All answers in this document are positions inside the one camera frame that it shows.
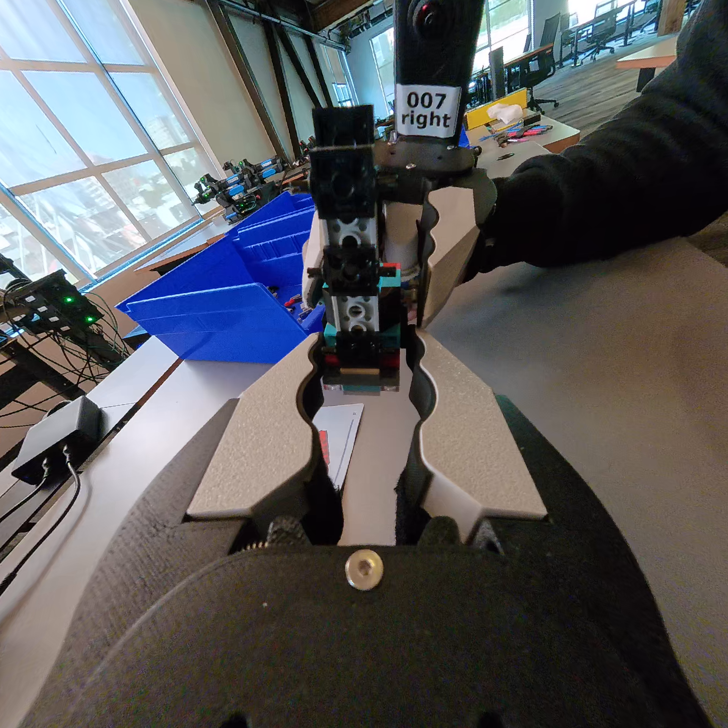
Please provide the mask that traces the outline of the wood-edged desk with pens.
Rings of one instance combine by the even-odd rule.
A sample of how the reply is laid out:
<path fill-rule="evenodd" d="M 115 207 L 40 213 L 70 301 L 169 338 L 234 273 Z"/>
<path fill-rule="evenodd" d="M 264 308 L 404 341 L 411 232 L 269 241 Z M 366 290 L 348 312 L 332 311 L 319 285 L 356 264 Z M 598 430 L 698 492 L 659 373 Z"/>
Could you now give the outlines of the wood-edged desk with pens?
<path fill-rule="evenodd" d="M 501 122 L 489 122 L 466 131 L 470 146 L 479 146 L 478 168 L 484 169 L 491 179 L 508 177 L 520 164 L 528 159 L 548 154 L 557 154 L 577 144 L 581 132 L 568 124 L 549 116 L 541 116 L 540 125 L 549 127 L 545 132 L 526 136 L 500 146 L 497 132 L 520 130 L 521 124 L 507 126 Z"/>

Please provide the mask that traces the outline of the white instruction sheet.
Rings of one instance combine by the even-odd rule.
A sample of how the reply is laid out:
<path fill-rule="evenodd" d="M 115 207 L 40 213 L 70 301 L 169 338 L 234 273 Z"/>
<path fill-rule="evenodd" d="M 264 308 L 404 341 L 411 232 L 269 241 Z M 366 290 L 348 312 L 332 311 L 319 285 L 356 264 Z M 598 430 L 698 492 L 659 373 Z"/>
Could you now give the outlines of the white instruction sheet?
<path fill-rule="evenodd" d="M 361 403 L 324 406 L 313 420 L 328 477 L 339 494 L 344 488 L 363 409 Z"/>

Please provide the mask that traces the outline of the ribbed blue plastic bin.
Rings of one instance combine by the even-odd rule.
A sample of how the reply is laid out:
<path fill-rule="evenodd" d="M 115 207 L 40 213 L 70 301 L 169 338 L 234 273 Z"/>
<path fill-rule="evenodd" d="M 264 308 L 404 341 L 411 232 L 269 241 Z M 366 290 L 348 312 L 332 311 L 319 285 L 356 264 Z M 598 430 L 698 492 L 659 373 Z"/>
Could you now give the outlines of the ribbed blue plastic bin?
<path fill-rule="evenodd" d="M 312 228 L 311 195 L 283 192 L 203 252 L 223 285 L 301 289 L 303 247 Z"/>

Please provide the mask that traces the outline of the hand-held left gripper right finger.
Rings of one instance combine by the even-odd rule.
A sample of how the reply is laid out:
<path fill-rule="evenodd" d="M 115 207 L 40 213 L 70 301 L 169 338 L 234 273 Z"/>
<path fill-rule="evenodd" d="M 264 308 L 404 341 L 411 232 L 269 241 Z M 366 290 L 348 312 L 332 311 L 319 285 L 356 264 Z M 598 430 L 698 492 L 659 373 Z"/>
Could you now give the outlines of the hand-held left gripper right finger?
<path fill-rule="evenodd" d="M 413 330 L 408 343 L 419 421 L 395 490 L 396 543 L 416 543 L 438 517 L 454 522 L 461 543 L 489 518 L 545 519 L 493 389 L 430 333 Z"/>

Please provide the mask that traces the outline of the black metal rack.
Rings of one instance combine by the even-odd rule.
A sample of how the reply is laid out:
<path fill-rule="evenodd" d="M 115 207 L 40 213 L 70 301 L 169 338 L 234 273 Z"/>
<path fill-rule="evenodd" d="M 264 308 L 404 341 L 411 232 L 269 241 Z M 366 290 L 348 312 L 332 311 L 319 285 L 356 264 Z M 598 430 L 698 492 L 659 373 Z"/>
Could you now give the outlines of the black metal rack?
<path fill-rule="evenodd" d="M 15 279 L 35 281 L 5 256 L 1 256 L 1 273 L 2 291 Z M 40 411 L 44 400 L 30 404 L 19 399 L 37 384 L 50 389 L 54 396 L 73 400 L 84 394 L 83 383 L 98 383 L 103 373 L 112 372 L 130 356 L 131 351 L 119 335 L 114 314 L 102 299 L 96 307 L 104 317 L 85 338 L 55 333 L 33 334 L 14 328 L 2 314 L 2 362 L 9 364 L 2 373 L 2 408 L 16 404 L 10 414 L 32 409 Z"/>

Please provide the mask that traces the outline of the multicoloured toy brick model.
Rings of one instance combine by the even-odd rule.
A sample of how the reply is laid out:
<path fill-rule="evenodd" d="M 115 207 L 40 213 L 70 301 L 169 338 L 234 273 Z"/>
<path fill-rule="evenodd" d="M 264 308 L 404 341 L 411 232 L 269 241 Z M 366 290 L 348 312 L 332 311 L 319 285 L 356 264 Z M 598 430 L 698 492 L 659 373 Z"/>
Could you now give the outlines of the multicoloured toy brick model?
<path fill-rule="evenodd" d="M 373 110 L 315 109 L 314 132 L 309 191 L 327 226 L 323 288 L 313 308 L 325 306 L 321 384 L 345 394 L 397 392 L 420 270 L 378 269 Z M 303 303 L 304 312 L 313 309 Z"/>

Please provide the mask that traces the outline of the pile of coloured pens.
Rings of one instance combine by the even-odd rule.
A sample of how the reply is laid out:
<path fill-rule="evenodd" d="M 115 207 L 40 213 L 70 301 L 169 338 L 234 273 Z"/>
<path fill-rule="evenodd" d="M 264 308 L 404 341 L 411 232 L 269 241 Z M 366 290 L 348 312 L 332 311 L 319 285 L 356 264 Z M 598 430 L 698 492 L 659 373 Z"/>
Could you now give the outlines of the pile of coloured pens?
<path fill-rule="evenodd" d="M 510 143 L 519 143 L 526 139 L 541 136 L 551 132 L 553 126 L 551 124 L 528 124 L 518 122 L 513 126 L 496 130 L 480 138 L 479 141 L 494 140 L 499 147 L 505 147 Z"/>

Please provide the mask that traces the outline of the grey desk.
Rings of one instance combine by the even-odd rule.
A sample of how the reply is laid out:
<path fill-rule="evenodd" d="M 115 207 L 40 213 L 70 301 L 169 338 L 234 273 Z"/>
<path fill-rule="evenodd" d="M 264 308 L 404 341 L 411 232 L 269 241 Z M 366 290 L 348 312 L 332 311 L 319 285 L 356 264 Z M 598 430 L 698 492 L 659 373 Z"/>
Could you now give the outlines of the grey desk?
<path fill-rule="evenodd" d="M 726 726 L 726 267 L 684 240 L 615 259 L 501 268 L 429 332 L 509 397 L 619 526 L 711 721 Z M 2 596 L 2 726 L 45 682 L 114 532 L 143 490 L 264 366 L 177 360 L 148 341 L 92 394 L 120 414 L 86 492 Z"/>

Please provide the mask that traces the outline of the black office chair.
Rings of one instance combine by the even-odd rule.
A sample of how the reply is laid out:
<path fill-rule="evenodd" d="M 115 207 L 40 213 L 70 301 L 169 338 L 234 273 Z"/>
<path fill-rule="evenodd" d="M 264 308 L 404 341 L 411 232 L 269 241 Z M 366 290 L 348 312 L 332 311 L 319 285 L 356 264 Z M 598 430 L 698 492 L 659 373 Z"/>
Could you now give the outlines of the black office chair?
<path fill-rule="evenodd" d="M 528 94 L 527 108 L 540 114 L 544 114 L 542 104 L 553 104 L 554 108 L 559 106 L 556 99 L 536 98 L 533 95 L 535 87 L 551 78 L 556 72 L 553 45 L 554 43 L 551 42 L 505 62 L 508 91 L 514 93 L 525 89 Z"/>

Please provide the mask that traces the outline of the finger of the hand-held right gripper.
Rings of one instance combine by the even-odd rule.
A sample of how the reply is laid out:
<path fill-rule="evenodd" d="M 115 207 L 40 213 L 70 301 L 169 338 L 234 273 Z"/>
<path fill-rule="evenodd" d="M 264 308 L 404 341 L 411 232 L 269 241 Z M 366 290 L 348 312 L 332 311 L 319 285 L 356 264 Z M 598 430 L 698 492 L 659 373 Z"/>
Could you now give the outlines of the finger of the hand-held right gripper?
<path fill-rule="evenodd" d="M 475 249 L 478 234 L 471 188 L 443 187 L 428 192 L 422 216 L 416 314 L 419 328 L 432 323 L 449 300 Z"/>
<path fill-rule="evenodd" d="M 327 247 L 326 221 L 321 221 L 318 211 L 314 212 L 308 240 L 302 248 L 303 273 L 301 280 L 302 301 L 306 308 L 318 305 L 323 288 L 323 260 Z"/>

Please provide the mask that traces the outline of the row of black robot arms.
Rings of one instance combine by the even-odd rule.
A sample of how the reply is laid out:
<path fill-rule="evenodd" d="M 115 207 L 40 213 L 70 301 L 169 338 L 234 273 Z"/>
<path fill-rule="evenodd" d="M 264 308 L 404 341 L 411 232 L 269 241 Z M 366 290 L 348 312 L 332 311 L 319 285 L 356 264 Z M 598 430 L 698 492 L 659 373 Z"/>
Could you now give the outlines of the row of black robot arms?
<path fill-rule="evenodd" d="M 261 209 L 283 192 L 294 194 L 308 190 L 310 174 L 310 151 L 317 144 L 310 136 L 299 141 L 302 157 L 293 164 L 279 156 L 259 163 L 243 159 L 240 162 L 227 161 L 223 170 L 229 174 L 216 179 L 206 173 L 195 182 L 194 205 L 216 202 L 223 209 L 223 217 L 229 225 L 239 223 Z"/>

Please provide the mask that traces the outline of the large blue plastic bin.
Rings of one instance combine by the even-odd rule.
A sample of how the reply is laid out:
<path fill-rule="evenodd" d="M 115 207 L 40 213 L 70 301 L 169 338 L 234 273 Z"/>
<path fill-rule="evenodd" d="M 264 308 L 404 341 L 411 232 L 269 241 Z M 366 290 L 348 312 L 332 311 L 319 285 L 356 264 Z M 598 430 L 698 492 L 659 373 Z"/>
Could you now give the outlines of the large blue plastic bin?
<path fill-rule="evenodd" d="M 275 364 L 311 333 L 323 330 L 325 306 L 301 318 L 285 303 L 297 286 L 275 297 L 261 283 L 161 296 L 140 291 L 117 308 L 181 359 Z"/>

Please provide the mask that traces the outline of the small wood-edged table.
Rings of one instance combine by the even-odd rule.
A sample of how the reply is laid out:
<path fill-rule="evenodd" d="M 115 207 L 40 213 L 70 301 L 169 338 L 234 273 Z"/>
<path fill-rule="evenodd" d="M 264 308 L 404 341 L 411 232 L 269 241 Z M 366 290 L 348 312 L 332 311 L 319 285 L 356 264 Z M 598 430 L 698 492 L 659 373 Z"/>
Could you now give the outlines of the small wood-edged table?
<path fill-rule="evenodd" d="M 663 38 L 655 44 L 616 61 L 620 69 L 665 68 L 676 58 L 677 36 Z"/>

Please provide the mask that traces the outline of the yellow box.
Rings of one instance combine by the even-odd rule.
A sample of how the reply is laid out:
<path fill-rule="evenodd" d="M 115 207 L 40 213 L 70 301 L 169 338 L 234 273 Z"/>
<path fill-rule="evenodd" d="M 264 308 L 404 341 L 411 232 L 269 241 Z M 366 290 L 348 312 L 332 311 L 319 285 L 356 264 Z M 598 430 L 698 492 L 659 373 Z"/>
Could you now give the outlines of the yellow box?
<path fill-rule="evenodd" d="M 469 111 L 466 111 L 464 116 L 464 125 L 466 130 L 471 131 L 476 129 L 477 127 L 491 124 L 490 119 L 488 118 L 488 113 L 486 111 L 487 107 L 490 107 L 493 104 L 497 103 L 503 103 L 503 104 L 520 104 L 523 107 L 523 115 L 524 115 L 524 109 L 527 106 L 528 102 L 528 93 L 526 88 L 521 88 L 518 91 L 511 93 L 507 96 L 504 96 L 503 98 L 500 98 L 496 101 L 487 102 L 486 104 L 483 104 L 481 106 L 478 106 L 476 108 L 473 108 Z"/>

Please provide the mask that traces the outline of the row of black office chairs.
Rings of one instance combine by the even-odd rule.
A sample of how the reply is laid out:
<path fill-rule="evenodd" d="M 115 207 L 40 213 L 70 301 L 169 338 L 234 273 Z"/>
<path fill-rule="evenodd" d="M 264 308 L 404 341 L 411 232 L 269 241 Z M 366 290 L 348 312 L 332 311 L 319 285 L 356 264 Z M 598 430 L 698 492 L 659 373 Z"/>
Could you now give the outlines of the row of black office chairs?
<path fill-rule="evenodd" d="M 615 43 L 623 47 L 636 33 L 657 28 L 661 2 L 596 2 L 589 17 L 577 12 L 562 14 L 560 19 L 559 65 L 578 66 L 594 61 L 602 51 L 614 53 Z"/>

